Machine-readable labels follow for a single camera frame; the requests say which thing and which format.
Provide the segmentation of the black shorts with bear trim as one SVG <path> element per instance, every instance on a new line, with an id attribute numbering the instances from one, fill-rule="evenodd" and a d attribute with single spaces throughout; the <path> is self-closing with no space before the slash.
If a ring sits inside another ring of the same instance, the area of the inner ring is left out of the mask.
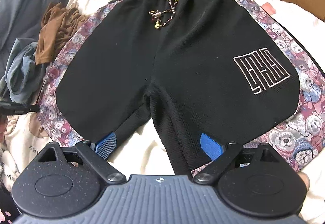
<path id="1" fill-rule="evenodd" d="M 254 146 L 324 132 L 324 72 L 254 0 L 113 0 L 56 57 L 39 120 L 62 146 L 114 132 L 114 150 L 152 120 L 175 174 L 194 175 L 211 163 L 202 133 Z"/>

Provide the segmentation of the cream bear print bedsheet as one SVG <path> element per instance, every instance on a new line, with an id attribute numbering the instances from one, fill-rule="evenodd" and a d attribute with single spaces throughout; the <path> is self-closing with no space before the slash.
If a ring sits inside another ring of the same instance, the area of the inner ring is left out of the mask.
<path id="1" fill-rule="evenodd" d="M 281 0 L 254 0 L 261 14 L 285 26 L 324 68 L 324 22 L 293 3 Z M 10 116 L 1 124 L 1 184 L 11 191 L 12 185 L 38 152 L 52 141 L 41 127 L 36 114 Z M 262 138 L 280 151 L 293 168 L 310 180 L 303 204 L 303 219 L 307 223 L 324 223 L 324 132 L 309 135 L 307 140 L 277 140 Z M 113 153 L 108 160 L 126 174 L 157 174 L 172 172 L 166 150 L 154 130 L 152 121 L 142 126 Z"/>

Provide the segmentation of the blue-grey denim garment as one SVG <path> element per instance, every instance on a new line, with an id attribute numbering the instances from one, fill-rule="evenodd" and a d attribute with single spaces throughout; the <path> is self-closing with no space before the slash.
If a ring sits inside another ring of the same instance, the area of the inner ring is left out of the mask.
<path id="1" fill-rule="evenodd" d="M 1 99 L 28 104 L 39 89 L 48 63 L 36 64 L 37 42 L 31 38 L 17 38 L 1 78 Z"/>

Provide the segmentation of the brown garment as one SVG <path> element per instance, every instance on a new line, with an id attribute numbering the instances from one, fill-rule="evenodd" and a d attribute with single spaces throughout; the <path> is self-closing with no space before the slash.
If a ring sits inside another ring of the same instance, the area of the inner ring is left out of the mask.
<path id="1" fill-rule="evenodd" d="M 42 17 L 35 63 L 40 65 L 53 62 L 88 18 L 79 12 L 77 5 L 68 9 L 62 3 L 50 3 Z"/>

